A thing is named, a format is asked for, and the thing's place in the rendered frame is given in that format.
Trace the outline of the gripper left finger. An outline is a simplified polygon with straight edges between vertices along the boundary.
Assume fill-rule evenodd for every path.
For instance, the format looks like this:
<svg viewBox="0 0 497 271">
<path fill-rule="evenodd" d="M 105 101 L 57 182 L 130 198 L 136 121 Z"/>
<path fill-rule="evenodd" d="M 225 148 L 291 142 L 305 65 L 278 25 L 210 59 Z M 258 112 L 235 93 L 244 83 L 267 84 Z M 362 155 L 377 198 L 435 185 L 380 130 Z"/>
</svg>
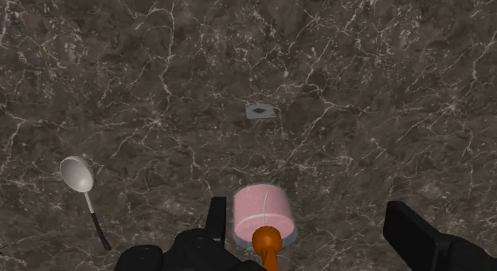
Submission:
<svg viewBox="0 0 497 271">
<path fill-rule="evenodd" d="M 225 248 L 226 198 L 213 197 L 203 228 L 182 231 L 164 252 L 156 245 L 135 245 L 119 256 L 113 271 L 267 271 L 241 261 Z"/>
</svg>

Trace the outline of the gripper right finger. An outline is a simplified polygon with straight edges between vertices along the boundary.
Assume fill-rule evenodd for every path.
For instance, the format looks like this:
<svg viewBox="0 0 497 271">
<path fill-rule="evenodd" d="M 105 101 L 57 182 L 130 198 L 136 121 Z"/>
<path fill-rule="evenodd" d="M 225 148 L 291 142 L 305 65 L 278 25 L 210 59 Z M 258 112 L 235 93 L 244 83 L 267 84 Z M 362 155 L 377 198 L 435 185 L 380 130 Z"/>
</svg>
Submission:
<svg viewBox="0 0 497 271">
<path fill-rule="evenodd" d="M 497 271 L 497 257 L 441 233 L 401 201 L 387 203 L 383 236 L 412 271 Z"/>
</svg>

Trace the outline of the small grey square tile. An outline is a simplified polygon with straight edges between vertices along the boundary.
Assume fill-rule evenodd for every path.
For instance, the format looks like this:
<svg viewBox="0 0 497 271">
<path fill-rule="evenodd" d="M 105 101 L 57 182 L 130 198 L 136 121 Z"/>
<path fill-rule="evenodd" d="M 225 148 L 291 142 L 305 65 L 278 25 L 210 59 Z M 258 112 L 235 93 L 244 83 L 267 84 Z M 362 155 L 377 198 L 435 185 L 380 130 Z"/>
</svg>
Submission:
<svg viewBox="0 0 497 271">
<path fill-rule="evenodd" d="M 246 105 L 245 114 L 248 119 L 267 119 L 276 117 L 273 107 L 269 104 Z"/>
</svg>

